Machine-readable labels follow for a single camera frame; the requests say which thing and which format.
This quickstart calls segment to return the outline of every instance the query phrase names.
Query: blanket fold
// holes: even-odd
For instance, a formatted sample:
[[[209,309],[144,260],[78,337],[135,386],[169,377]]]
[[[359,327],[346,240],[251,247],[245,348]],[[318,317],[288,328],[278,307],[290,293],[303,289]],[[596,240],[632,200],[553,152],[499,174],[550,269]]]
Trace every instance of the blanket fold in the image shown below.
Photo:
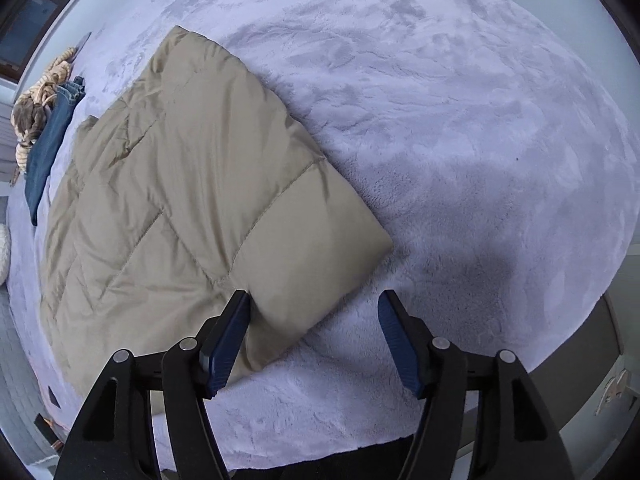
[[[233,381],[281,355],[391,247],[280,99],[175,27],[79,129],[49,214],[42,325],[85,396],[114,351],[164,351],[241,288],[255,311]]]

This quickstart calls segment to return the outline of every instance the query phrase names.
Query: white knitted object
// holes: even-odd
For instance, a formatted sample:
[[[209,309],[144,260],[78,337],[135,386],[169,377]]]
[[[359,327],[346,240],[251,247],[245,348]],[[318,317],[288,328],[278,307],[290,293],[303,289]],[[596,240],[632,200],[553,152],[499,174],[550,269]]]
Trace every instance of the white knitted object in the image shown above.
[[[4,284],[9,275],[9,262],[11,261],[11,237],[9,228],[0,224],[0,285]]]

